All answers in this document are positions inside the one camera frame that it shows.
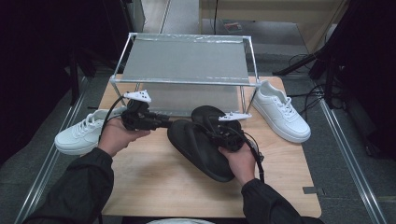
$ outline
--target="metal rail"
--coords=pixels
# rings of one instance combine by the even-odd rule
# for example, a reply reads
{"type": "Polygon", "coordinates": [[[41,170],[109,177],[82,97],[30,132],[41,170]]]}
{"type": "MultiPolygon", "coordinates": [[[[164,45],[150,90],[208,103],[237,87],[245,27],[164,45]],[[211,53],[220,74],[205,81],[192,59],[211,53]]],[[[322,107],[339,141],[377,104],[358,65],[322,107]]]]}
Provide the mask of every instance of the metal rail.
{"type": "MultiPolygon", "coordinates": [[[[81,107],[81,104],[84,100],[85,92],[88,89],[88,84],[89,84],[88,79],[84,77],[81,80],[81,95],[78,97],[75,105],[70,106],[59,132],[68,128],[74,122],[77,113],[81,107]]],[[[22,208],[18,213],[17,219],[14,222],[15,224],[22,223],[31,213],[33,213],[33,211],[35,211],[35,208],[38,204],[38,201],[40,200],[44,188],[46,187],[50,179],[50,175],[56,164],[56,161],[58,160],[58,157],[59,157],[59,151],[52,144],[52,147],[50,148],[49,153],[46,159],[44,160],[40,168],[40,171],[37,174],[37,177],[35,178],[35,182],[29,188],[29,191],[26,195],[22,208]]]]}

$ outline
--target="cable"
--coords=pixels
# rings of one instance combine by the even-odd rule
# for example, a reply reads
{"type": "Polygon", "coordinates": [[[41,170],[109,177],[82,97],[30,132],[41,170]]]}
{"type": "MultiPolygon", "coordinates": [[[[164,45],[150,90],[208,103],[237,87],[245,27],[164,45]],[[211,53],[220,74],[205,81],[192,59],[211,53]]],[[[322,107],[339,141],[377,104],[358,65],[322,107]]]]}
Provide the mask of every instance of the cable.
{"type": "Polygon", "coordinates": [[[105,127],[107,125],[108,118],[110,117],[111,112],[113,111],[114,107],[116,107],[116,105],[119,103],[119,101],[121,101],[123,98],[124,98],[123,96],[120,96],[119,99],[117,99],[116,102],[114,102],[114,104],[108,110],[105,121],[102,126],[102,131],[100,132],[100,135],[99,135],[99,140],[100,140],[100,137],[102,136],[103,130],[105,129],[105,127]]]}
{"type": "Polygon", "coordinates": [[[216,0],[216,7],[215,7],[215,20],[213,21],[214,23],[214,28],[213,28],[213,33],[216,34],[216,19],[218,17],[218,4],[219,4],[219,0],[216,0]]]}

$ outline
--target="black jacket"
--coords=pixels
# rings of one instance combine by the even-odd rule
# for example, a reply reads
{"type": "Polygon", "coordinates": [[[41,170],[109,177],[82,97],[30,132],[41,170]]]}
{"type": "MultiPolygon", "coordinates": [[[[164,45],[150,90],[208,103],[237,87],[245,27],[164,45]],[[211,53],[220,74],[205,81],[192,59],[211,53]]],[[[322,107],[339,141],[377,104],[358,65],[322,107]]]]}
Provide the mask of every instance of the black jacket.
{"type": "MultiPolygon", "coordinates": [[[[99,148],[73,161],[43,205],[23,223],[93,223],[113,190],[112,162],[99,148]]],[[[247,182],[242,195],[248,223],[322,223],[316,218],[300,217],[286,199],[259,179],[247,182]]]]}

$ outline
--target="metal frame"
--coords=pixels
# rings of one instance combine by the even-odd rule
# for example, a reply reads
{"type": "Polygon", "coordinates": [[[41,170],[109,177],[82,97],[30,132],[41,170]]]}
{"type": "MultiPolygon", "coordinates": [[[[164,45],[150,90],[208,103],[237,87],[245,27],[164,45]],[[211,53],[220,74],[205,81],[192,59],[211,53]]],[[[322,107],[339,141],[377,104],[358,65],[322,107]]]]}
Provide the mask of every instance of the metal frame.
{"type": "MultiPolygon", "coordinates": [[[[113,86],[116,94],[119,97],[121,97],[121,93],[120,93],[120,90],[117,87],[117,83],[135,83],[136,84],[135,91],[138,91],[140,83],[144,83],[144,82],[137,82],[137,81],[136,82],[132,82],[132,81],[129,81],[129,80],[123,80],[123,79],[117,78],[117,75],[121,75],[120,70],[124,66],[123,64],[127,62],[128,58],[129,58],[129,51],[132,49],[134,41],[135,41],[135,39],[136,39],[138,34],[139,33],[129,33],[128,40],[127,40],[127,42],[125,44],[125,47],[124,47],[124,49],[122,51],[122,54],[120,56],[120,60],[119,60],[119,62],[117,64],[117,68],[115,70],[115,73],[113,74],[113,76],[111,76],[111,78],[109,80],[109,82],[113,86]]],[[[256,60],[255,60],[255,57],[254,57],[254,50],[253,50],[253,46],[252,46],[251,36],[243,35],[241,37],[243,39],[244,45],[246,45],[245,46],[245,53],[247,53],[248,50],[250,49],[250,52],[252,54],[254,74],[255,74],[255,78],[256,78],[254,83],[250,83],[249,82],[248,84],[240,83],[240,84],[236,85],[234,83],[229,83],[229,84],[221,83],[221,84],[219,84],[219,83],[210,83],[210,82],[178,82],[177,80],[175,80],[174,82],[166,81],[166,83],[194,84],[194,85],[219,85],[219,86],[230,85],[230,86],[239,86],[240,87],[240,92],[241,92],[242,110],[243,110],[243,113],[248,113],[249,109],[251,108],[251,102],[252,101],[250,101],[250,104],[247,106],[246,99],[245,99],[245,91],[244,91],[243,87],[248,86],[248,87],[254,87],[255,88],[255,90],[254,90],[254,92],[252,94],[252,97],[251,97],[251,100],[252,100],[253,97],[256,95],[256,92],[257,92],[258,88],[260,87],[260,80],[259,80],[259,75],[257,73],[256,60]]]]}

